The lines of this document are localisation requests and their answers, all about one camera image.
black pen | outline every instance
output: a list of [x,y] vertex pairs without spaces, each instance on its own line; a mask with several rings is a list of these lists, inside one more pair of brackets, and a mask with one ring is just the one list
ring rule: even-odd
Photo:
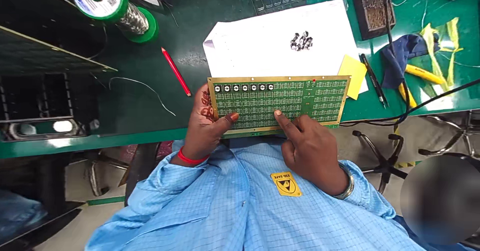
[[365,57],[365,54],[362,54],[360,55],[360,58],[363,64],[365,64],[365,67],[367,67],[367,72],[368,72],[368,75],[370,76],[371,82],[373,83],[375,92],[378,95],[378,100],[380,100],[381,104],[383,105],[383,108],[387,109],[387,106],[388,106],[387,98],[385,97],[384,92],[380,87],[380,83],[378,83],[378,80],[377,80],[377,77],[375,76],[374,71],[370,67],[370,64],[368,64],[367,57]]

esd warning symbol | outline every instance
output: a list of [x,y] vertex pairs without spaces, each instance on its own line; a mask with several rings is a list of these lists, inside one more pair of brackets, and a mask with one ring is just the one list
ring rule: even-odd
[[302,195],[291,172],[270,174],[281,196],[299,197]]

white paper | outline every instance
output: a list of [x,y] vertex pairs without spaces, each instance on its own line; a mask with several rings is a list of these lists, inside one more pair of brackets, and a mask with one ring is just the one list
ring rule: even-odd
[[[304,31],[313,46],[292,50],[290,40]],[[218,22],[203,49],[212,77],[336,76],[345,54],[359,58],[343,0]]]

printed circuit board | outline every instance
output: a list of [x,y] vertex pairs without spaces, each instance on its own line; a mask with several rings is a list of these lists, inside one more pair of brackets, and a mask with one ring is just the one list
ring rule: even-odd
[[215,118],[239,113],[223,138],[282,133],[275,110],[290,120],[307,114],[321,125],[337,128],[349,84],[349,76],[208,78]]

red bracelet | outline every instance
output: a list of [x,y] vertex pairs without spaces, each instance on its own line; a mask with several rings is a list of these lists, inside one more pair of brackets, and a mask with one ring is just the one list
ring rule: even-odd
[[201,158],[200,160],[193,160],[193,159],[190,159],[190,158],[187,158],[183,155],[182,153],[182,150],[183,150],[183,146],[180,148],[180,150],[178,151],[178,158],[180,158],[180,160],[182,160],[183,162],[185,163],[189,163],[189,164],[194,164],[194,165],[198,165],[200,164],[201,162],[207,160],[208,157],[210,157],[210,155],[207,155],[203,158]]

